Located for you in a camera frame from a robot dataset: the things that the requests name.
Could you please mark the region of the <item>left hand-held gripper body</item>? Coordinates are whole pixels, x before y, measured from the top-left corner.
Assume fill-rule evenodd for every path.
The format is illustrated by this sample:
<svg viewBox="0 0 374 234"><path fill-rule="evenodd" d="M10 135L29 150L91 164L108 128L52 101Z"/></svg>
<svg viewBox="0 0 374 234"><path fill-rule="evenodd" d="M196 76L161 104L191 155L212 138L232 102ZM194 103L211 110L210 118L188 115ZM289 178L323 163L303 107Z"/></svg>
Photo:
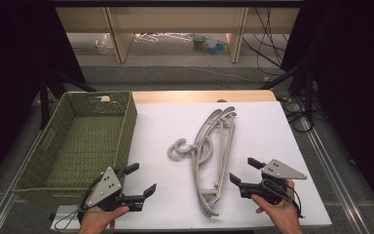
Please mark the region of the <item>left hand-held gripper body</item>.
<svg viewBox="0 0 374 234"><path fill-rule="evenodd" d="M85 201L84 208L99 207L106 212L113 211L120 206L119 199L122 189L123 184L117 174L111 167L108 167L95 184L95 189L91 192L90 197Z"/></svg>

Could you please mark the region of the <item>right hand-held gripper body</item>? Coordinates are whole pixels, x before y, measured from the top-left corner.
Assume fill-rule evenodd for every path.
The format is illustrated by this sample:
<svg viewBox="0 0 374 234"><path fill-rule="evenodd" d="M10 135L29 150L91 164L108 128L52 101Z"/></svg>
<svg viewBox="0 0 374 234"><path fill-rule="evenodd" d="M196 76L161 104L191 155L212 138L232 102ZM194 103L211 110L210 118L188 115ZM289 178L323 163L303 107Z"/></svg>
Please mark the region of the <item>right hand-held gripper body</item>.
<svg viewBox="0 0 374 234"><path fill-rule="evenodd" d="M262 180L254 188L249 189L250 194L261 196L272 205L277 205L282 200L291 201L286 181L288 179L306 179L307 176L277 159L263 164L264 167L259 170Z"/></svg>

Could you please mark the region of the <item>grey plastic clothes hanger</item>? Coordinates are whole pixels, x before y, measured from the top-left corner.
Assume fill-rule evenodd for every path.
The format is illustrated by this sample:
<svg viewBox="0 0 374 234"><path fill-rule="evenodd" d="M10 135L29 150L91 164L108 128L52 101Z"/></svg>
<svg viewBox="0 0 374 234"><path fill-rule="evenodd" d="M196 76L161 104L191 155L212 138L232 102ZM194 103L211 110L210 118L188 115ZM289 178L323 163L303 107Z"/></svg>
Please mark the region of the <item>grey plastic clothes hanger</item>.
<svg viewBox="0 0 374 234"><path fill-rule="evenodd" d="M217 127L224 129L224 125L221 122L222 117L223 111L221 109L214 110L202 124L193 144L182 148L181 145L186 143L186 139L180 138L168 148L168 156L173 161L180 161L187 155L191 156L196 194L199 199L201 210L207 217L218 216L211 207L217 203L221 197L226 166L226 158L222 149L219 149L220 162L218 166L218 180L213 188L201 188L200 166L207 163L212 157L214 146L210 134Z"/></svg>
<svg viewBox="0 0 374 234"><path fill-rule="evenodd" d="M222 151L224 152L224 156L226 158L226 166L225 166L225 171L226 171L227 163L228 163L229 156L230 156L231 146L232 146L232 142L234 138L234 133L235 133L235 127L236 127L235 119L236 119L237 113L235 112L234 106L229 106L222 111L223 111L223 117L221 119L221 122L224 125L224 129L217 127L214 130L217 130L219 133L219 149L222 149Z"/></svg>

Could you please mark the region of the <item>green woven basket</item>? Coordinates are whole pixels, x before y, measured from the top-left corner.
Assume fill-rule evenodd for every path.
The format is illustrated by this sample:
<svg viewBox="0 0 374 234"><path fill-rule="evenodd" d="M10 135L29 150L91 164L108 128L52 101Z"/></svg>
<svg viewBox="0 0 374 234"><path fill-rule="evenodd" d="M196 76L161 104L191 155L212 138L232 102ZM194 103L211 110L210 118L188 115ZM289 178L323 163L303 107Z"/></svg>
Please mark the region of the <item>green woven basket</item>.
<svg viewBox="0 0 374 234"><path fill-rule="evenodd" d="M64 94L13 192L37 206L78 204L106 168L128 164L136 118L131 92Z"/></svg>

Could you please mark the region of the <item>person's left hand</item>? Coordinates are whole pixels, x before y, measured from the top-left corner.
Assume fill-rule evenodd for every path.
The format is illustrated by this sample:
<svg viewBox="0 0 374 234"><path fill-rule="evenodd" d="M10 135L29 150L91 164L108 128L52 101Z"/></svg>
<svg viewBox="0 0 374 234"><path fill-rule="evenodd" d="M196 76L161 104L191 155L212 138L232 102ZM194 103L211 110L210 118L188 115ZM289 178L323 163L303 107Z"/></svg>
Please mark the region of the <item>person's left hand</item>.
<svg viewBox="0 0 374 234"><path fill-rule="evenodd" d="M129 211L129 207L120 207L111 212L105 212L99 207L88 209L83 216L78 234L102 234L107 227L114 230L116 219Z"/></svg>

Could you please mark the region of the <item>person's right hand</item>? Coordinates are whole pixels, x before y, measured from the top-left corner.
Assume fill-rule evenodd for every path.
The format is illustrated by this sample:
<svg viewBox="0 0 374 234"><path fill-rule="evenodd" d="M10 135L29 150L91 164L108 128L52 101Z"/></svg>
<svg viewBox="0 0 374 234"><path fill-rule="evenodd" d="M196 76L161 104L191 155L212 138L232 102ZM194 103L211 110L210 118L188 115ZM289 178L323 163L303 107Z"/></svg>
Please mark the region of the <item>person's right hand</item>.
<svg viewBox="0 0 374 234"><path fill-rule="evenodd" d="M256 194L251 199L258 206L256 212L266 213L280 234L303 234L297 209L291 202L282 200L277 205L272 205Z"/></svg>

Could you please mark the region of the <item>white table mat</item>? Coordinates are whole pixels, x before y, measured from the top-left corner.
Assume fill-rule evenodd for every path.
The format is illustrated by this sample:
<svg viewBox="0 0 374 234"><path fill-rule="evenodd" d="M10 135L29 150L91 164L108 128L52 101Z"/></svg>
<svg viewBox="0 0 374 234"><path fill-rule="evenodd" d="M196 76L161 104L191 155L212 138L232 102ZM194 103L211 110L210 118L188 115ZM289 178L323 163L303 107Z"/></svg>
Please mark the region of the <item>white table mat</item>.
<svg viewBox="0 0 374 234"><path fill-rule="evenodd" d="M242 198L230 180L224 181L221 198L213 207L216 215L205 216L196 194L190 158L173 161L168 156L172 144L180 138L192 142L209 114L227 106L225 102L137 105L129 161L140 167L127 177L124 192L140 194L151 185L157 189L142 211L117 219L117 231L221 232L271 226L269 217L257 214L255 204ZM259 182L261 174L247 163L248 158L261 162L277 159L302 174L309 171L278 102L237 102L234 106L237 116L228 175L244 182Z"/></svg>

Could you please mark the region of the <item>black metal stand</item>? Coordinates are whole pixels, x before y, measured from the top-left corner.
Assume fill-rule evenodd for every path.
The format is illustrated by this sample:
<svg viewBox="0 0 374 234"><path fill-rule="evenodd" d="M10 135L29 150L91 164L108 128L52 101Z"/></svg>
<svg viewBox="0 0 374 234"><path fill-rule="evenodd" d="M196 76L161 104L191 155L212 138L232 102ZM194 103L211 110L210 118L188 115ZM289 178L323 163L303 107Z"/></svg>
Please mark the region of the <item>black metal stand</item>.
<svg viewBox="0 0 374 234"><path fill-rule="evenodd" d="M268 82L261 87L261 90L270 90L276 85L292 78L292 82L288 87L288 93L293 96L299 96L302 91L305 92L305 107L304 115L310 121L310 126L314 125L313 122L313 73L310 66L306 62L299 62L296 66L284 72L281 76Z"/></svg>
<svg viewBox="0 0 374 234"><path fill-rule="evenodd" d="M41 74L39 81L39 96L41 101L41 130L44 130L46 125L50 121L48 91L51 91L55 98L61 98L66 93L66 89L63 86L64 83L72 84L73 86L86 92L95 92L95 89L90 87L86 83L85 79L75 79L72 76L69 76L66 73L56 69L45 70Z"/></svg>

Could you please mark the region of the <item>colourful plastic toys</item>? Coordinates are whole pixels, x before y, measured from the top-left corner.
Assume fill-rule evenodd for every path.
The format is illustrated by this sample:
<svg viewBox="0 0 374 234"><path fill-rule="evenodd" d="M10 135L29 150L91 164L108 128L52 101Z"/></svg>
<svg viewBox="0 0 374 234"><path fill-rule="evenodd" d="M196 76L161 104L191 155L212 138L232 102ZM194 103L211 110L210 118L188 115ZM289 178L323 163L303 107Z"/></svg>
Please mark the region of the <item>colourful plastic toys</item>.
<svg viewBox="0 0 374 234"><path fill-rule="evenodd" d="M192 37L192 42L195 49L206 52L209 55L214 55L217 53L230 53L226 43L216 40L210 36L194 35Z"/></svg>

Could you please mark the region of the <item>clear plastic bag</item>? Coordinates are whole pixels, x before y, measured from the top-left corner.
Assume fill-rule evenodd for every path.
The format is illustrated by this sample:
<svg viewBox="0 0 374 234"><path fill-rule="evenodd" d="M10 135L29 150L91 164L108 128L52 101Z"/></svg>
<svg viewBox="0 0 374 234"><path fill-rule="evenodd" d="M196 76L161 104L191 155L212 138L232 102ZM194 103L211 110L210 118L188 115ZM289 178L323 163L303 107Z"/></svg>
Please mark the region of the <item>clear plastic bag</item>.
<svg viewBox="0 0 374 234"><path fill-rule="evenodd" d="M100 38L95 40L95 47L102 55L114 54L114 46L108 33L103 33Z"/></svg>

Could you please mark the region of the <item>dark curtain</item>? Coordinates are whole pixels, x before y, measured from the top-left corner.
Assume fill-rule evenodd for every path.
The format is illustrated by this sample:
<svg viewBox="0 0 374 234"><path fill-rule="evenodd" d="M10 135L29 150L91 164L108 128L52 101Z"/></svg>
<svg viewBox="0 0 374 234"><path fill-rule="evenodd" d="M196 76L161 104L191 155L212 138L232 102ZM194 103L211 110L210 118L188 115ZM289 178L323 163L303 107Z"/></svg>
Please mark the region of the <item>dark curtain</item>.
<svg viewBox="0 0 374 234"><path fill-rule="evenodd" d="M0 164L21 128L40 79L85 80L51 0L0 0Z"/></svg>
<svg viewBox="0 0 374 234"><path fill-rule="evenodd" d="M312 64L318 96L374 192L374 0L303 0L281 68L301 61L329 14Z"/></svg>

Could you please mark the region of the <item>white hangers on floor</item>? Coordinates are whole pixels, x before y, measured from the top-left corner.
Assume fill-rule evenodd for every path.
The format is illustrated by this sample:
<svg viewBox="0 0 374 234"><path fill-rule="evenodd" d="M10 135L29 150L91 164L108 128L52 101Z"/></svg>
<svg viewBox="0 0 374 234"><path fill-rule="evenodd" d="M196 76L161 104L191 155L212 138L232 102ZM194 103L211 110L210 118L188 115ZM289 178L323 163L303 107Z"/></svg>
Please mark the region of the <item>white hangers on floor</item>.
<svg viewBox="0 0 374 234"><path fill-rule="evenodd" d="M170 38L181 41L191 41L193 37L188 33L134 33L134 41L140 43L141 41L158 43L163 38Z"/></svg>

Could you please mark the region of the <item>light wooden bench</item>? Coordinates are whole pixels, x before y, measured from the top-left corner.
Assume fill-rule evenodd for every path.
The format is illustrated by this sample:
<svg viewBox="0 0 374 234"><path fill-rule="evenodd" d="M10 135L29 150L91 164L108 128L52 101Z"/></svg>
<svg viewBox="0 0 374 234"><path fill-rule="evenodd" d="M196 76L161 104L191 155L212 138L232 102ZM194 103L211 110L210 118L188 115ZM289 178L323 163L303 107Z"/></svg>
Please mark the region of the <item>light wooden bench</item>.
<svg viewBox="0 0 374 234"><path fill-rule="evenodd" d="M292 32L299 10L274 7L57 7L65 31L108 33L118 63L127 59L132 36L141 32L223 33L231 62L239 61L242 37L270 28Z"/></svg>

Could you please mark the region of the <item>aluminium rail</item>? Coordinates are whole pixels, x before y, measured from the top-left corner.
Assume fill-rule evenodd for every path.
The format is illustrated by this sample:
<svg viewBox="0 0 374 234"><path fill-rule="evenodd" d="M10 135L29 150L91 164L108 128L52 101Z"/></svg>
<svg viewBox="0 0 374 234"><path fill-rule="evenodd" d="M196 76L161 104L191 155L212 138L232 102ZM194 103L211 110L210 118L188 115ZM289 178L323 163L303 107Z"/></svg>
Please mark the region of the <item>aluminium rail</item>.
<svg viewBox="0 0 374 234"><path fill-rule="evenodd" d="M34 148L36 142L38 141L39 137L41 136L42 132L39 131L36 137L34 138L33 142L31 143L31 146L29 147L28 151L25 153L25 156L23 157L20 165L18 166L15 175L13 176L11 183L9 184L8 188L6 189L5 193L0 198L0 230L5 223L14 203L17 199L17 195L13 193L13 188L16 185L16 182L18 181L21 171L26 165L27 158L31 154L32 149Z"/></svg>
<svg viewBox="0 0 374 234"><path fill-rule="evenodd" d="M301 120L304 130L307 132L308 138L312 147L314 148L318 160L326 173L329 183L338 198L353 231L355 234L370 234L370 229L367 227L363 215L355 204L353 197L348 191L345 183L341 179L336 167L334 166L328 152L326 151L318 132L313 124L309 122L306 117Z"/></svg>

